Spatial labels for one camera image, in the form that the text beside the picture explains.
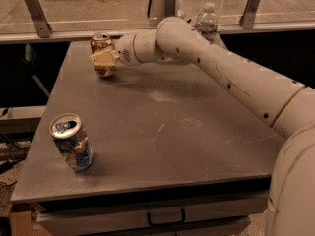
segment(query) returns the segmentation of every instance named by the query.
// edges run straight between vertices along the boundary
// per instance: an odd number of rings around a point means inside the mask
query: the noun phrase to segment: silver can lid
[[[49,132],[56,139],[66,139],[76,134],[81,128],[80,117],[73,113],[65,113],[55,117],[50,125]]]
[[[109,40],[110,37],[107,33],[98,32],[92,35],[91,37],[94,41],[102,41],[102,40]]]

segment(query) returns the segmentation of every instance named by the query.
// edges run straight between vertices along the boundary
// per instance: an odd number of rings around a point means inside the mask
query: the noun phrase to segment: cardboard box
[[[12,236],[52,236],[36,223],[36,213],[29,205],[12,205],[9,221]]]

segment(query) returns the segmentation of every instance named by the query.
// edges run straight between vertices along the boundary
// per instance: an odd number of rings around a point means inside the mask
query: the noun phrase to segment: drawer handle
[[[147,213],[148,224],[149,224],[151,227],[157,227],[157,226],[166,226],[166,225],[169,226],[169,225],[175,225],[175,224],[184,223],[185,220],[186,220],[185,210],[182,209],[180,212],[181,212],[181,218],[180,218],[180,220],[174,221],[174,222],[167,222],[167,223],[152,223],[151,214],[148,212],[148,213]]]

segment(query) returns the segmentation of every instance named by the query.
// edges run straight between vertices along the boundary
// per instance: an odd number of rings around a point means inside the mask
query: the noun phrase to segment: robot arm
[[[315,120],[315,112],[308,111],[313,109],[309,105],[315,107],[313,88],[209,44],[182,19],[166,18],[157,29],[121,37],[115,53],[126,66],[178,61],[195,64],[286,139]],[[92,55],[94,64],[105,64],[96,62],[97,55]]]
[[[289,138],[279,152],[272,176],[266,236],[314,234],[313,88],[208,43],[179,18],[167,18],[155,30],[123,36],[115,53],[126,66],[164,63],[166,59],[193,63],[266,125]],[[98,54],[92,57],[96,65],[97,58]]]

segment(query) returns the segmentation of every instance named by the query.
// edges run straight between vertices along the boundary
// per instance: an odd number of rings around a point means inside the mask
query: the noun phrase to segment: soda can
[[[51,121],[49,132],[73,171],[83,171],[92,165],[94,156],[89,146],[88,135],[78,115],[73,113],[58,115]]]
[[[95,53],[106,47],[113,47],[111,37],[106,33],[95,33],[90,41],[91,51]],[[94,66],[96,73],[100,77],[111,77],[115,74],[116,68],[114,66]]]

